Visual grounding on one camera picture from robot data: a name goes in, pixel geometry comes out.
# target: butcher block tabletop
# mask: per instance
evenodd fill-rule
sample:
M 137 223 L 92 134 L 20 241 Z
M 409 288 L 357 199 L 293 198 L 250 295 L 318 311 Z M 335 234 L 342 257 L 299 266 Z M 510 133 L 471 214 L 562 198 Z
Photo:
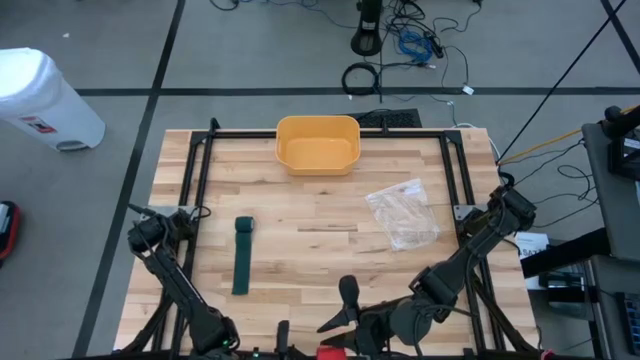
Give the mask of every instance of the butcher block tabletop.
M 150 205 L 178 204 L 191 133 L 166 132 Z M 461 134 L 475 199 L 484 203 L 500 183 L 489 137 L 484 129 L 464 129 Z M 196 156 L 189 204 L 195 199 L 202 148 Z M 214 139 L 204 197 L 204 206 L 212 214 L 201 220 L 193 283 L 209 305 L 233 319 L 241 349 L 257 346 L 272 351 L 278 322 L 289 320 L 289 343 L 314 354 L 322 339 L 349 330 L 316 333 L 341 308 L 338 281 L 342 276 L 355 275 L 360 305 L 372 305 L 410 294 L 407 286 L 418 272 L 447 259 L 458 248 L 438 139 L 363 138 L 361 148 L 349 175 L 292 177 L 275 157 L 275 139 Z M 450 153 L 458 197 L 465 199 L 451 144 Z M 440 235 L 433 244 L 392 251 L 365 196 L 416 178 L 422 181 Z M 253 216 L 256 221 L 250 291 L 244 296 L 231 294 L 238 216 Z M 497 303 L 535 346 L 538 335 L 517 250 L 503 242 L 488 262 Z M 114 348 L 133 340 L 158 305 L 161 291 L 158 280 L 135 259 Z M 464 291 L 457 306 L 468 309 Z M 487 347 L 493 348 L 482 306 L 481 312 Z M 171 343 L 174 319 L 172 311 L 164 348 Z M 186 331 L 183 352 L 190 347 Z M 391 347 L 415 353 L 397 338 Z M 421 347 L 425 355 L 459 355 L 465 347 L 475 349 L 470 319 L 452 313 L 444 323 L 434 323 Z

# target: white trash can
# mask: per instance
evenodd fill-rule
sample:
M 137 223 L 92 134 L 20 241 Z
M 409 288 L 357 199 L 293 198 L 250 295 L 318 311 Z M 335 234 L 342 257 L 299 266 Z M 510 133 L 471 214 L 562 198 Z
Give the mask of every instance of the white trash can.
M 96 147 L 105 132 L 54 61 L 29 48 L 0 50 L 0 119 L 58 151 Z

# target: yellow bowl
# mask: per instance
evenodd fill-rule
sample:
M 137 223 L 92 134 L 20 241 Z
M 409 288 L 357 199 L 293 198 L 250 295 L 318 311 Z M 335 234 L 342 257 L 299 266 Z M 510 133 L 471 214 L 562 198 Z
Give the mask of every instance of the yellow bowl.
M 287 116 L 276 134 L 289 175 L 346 175 L 360 157 L 360 124 L 350 116 Z

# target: plastic bag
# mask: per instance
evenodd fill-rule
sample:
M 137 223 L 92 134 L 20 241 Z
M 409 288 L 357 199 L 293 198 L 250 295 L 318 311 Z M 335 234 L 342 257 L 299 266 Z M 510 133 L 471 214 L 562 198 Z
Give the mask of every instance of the plastic bag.
M 420 179 L 413 179 L 366 196 L 394 251 L 434 243 L 440 228 Z

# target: yellow cable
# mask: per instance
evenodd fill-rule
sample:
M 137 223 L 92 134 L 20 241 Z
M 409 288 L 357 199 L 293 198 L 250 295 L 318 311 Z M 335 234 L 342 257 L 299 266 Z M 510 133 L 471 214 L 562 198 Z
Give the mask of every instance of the yellow cable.
M 564 134 L 564 135 L 562 135 L 562 136 L 558 136 L 558 137 L 557 137 L 557 138 L 555 138 L 555 139 L 551 139 L 551 140 L 549 140 L 549 141 L 545 141 L 545 142 L 543 142 L 542 144 L 538 144 L 538 145 L 536 145 L 536 146 L 534 146 L 534 147 L 531 147 L 531 148 L 529 148 L 529 149 L 527 149 L 527 150 L 525 150 L 525 151 L 523 151 L 523 152 L 517 153 L 517 154 L 515 154 L 515 155 L 513 155 L 513 156 L 509 157 L 508 159 L 506 159 L 506 160 L 504 160 L 504 161 L 499 162 L 499 163 L 498 163 L 498 165 L 505 165 L 505 164 L 508 164 L 510 161 L 512 161 L 512 160 L 514 160 L 514 159 L 517 159 L 517 158 L 519 158 L 519 157 L 521 157 L 521 156 L 523 156 L 523 155 L 527 155 L 528 153 L 533 152 L 533 151 L 536 151 L 536 150 L 538 150 L 538 149 L 540 149 L 540 148 L 542 148 L 542 147 L 545 147 L 545 146 L 551 145 L 551 144 L 553 144 L 553 143 L 556 143 L 556 142 L 558 142 L 558 141 L 564 140 L 564 139 L 566 139 L 566 138 L 568 138 L 568 137 L 570 137 L 570 136 L 573 136 L 573 135 L 575 135 L 575 134 L 580 133 L 580 131 L 581 131 L 580 129 L 573 130 L 573 131 L 568 132 L 568 133 L 566 133 L 566 134 Z

